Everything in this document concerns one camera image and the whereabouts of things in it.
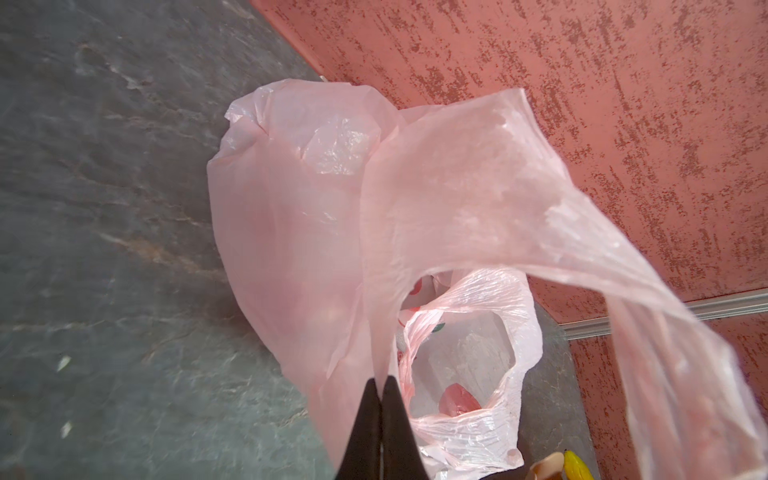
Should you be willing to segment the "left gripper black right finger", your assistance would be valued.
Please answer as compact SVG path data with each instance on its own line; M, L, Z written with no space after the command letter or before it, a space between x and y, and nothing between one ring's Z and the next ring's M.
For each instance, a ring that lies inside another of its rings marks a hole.
M398 382L388 376L381 397L382 479L428 480Z

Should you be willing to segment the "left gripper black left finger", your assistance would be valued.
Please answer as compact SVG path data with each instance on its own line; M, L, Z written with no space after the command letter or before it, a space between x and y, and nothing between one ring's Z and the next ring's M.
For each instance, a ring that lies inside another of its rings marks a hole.
M382 409L375 379L367 381L336 480L378 480L382 472Z

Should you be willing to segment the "yellow fake banana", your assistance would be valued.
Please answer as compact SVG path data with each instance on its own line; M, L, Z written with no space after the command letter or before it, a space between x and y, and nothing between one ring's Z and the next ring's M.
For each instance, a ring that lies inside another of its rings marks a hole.
M568 480L594 480L586 463L571 450L564 452L563 471Z

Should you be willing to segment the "pink plastic bag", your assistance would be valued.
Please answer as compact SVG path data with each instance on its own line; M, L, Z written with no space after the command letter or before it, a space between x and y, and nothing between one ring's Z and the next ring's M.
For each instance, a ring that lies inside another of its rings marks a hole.
M733 349L573 184L523 90L399 109L288 79L226 119L207 166L216 245L335 465L367 381L394 376L429 478L520 468L538 277L604 296L643 478L766 477Z

